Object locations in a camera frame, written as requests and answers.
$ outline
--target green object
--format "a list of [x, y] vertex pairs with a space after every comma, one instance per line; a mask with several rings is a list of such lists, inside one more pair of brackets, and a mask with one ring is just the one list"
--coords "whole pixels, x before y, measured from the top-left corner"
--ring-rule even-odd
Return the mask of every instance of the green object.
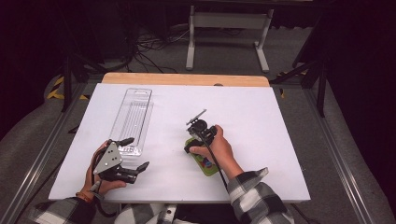
[[[186, 145], [189, 142], [191, 142], [192, 140], [193, 140], [193, 138], [190, 138], [189, 140], [187, 140]], [[218, 166], [216, 164], [213, 164], [212, 162], [210, 162], [206, 157], [203, 157], [203, 156], [197, 155], [197, 154], [193, 154], [193, 153], [190, 153], [190, 154], [192, 155], [194, 160], [197, 162], [199, 168], [201, 168], [202, 172], [204, 172], [204, 174], [206, 176], [211, 176], [219, 170]]]

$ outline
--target person's left hand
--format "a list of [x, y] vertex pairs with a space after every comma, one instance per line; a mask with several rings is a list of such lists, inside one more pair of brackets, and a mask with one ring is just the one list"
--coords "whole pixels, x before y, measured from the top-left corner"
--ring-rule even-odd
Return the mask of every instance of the person's left hand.
[[[92, 160], [94, 158], [94, 156], [96, 155], [96, 153], [101, 150], [102, 148], [107, 146], [107, 141], [105, 141], [93, 154], [92, 156]], [[84, 187], [82, 187], [81, 191], [83, 194], [85, 194], [85, 196], [87, 196], [89, 199], [93, 199], [94, 195], [92, 194], [92, 192], [90, 192], [90, 189], [92, 187], [92, 160], [91, 160], [91, 164], [90, 167], [88, 167], [87, 173], [85, 175], [85, 183], [84, 183]], [[94, 181], [93, 183], [96, 183], [96, 181], [100, 180], [100, 177], [98, 175], [94, 176]], [[104, 196], [109, 190], [112, 189], [119, 189], [119, 188], [125, 188], [126, 187], [126, 183], [121, 181], [121, 180], [115, 180], [115, 181], [106, 181], [106, 180], [102, 180], [102, 184], [99, 188], [99, 194]]]

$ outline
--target table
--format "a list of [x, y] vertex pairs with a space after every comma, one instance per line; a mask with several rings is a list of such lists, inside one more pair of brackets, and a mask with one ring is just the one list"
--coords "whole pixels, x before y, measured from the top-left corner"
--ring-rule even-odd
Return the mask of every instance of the table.
[[[219, 83], [224, 86], [213, 86]], [[203, 108], [207, 111], [201, 119], [224, 128], [224, 136], [245, 170], [268, 166], [270, 173], [264, 180], [285, 203], [310, 200], [274, 92], [265, 77], [170, 74], [105, 75], [92, 95], [50, 200], [71, 197], [81, 188], [92, 154], [108, 138], [122, 96], [130, 87], [152, 89], [154, 107], [142, 156], [122, 166], [134, 168], [145, 161], [150, 165], [133, 185], [110, 191], [106, 201], [228, 203], [220, 176], [205, 176], [183, 149], [190, 138], [185, 123]]]

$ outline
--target person's right hand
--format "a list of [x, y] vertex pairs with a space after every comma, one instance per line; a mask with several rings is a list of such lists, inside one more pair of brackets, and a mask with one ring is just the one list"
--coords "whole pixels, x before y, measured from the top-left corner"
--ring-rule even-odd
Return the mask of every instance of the person's right hand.
[[[224, 170], [228, 179], [232, 179], [243, 173], [243, 170], [233, 157], [233, 150], [227, 139], [223, 136], [223, 129], [219, 125], [216, 125], [216, 129], [218, 132], [216, 133], [210, 148], [212, 149], [220, 168]], [[207, 147], [190, 147], [190, 153], [207, 157], [212, 163], [214, 163]]]

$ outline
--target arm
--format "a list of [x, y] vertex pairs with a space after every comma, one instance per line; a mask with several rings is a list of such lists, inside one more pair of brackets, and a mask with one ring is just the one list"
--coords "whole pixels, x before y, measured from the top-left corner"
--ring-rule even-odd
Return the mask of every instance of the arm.
[[[104, 142], [95, 154], [106, 147]], [[94, 176], [95, 181], [100, 180], [99, 176]], [[76, 193], [76, 197], [66, 198], [57, 202], [40, 203], [36, 205], [29, 214], [29, 218], [37, 223], [91, 223], [96, 209], [93, 202], [93, 193], [90, 192], [92, 186], [92, 167], [87, 169], [85, 182], [81, 190]], [[111, 189], [124, 188], [123, 181], [102, 181], [99, 189], [100, 195], [105, 195]]]
[[[291, 213], [279, 196], [261, 182], [268, 169], [244, 172], [233, 157], [233, 150], [224, 138], [222, 128], [219, 125], [216, 128], [218, 133], [210, 147], [220, 168], [230, 180], [227, 189], [236, 217], [242, 223], [293, 223]], [[191, 147], [190, 152], [213, 161], [206, 147]]]

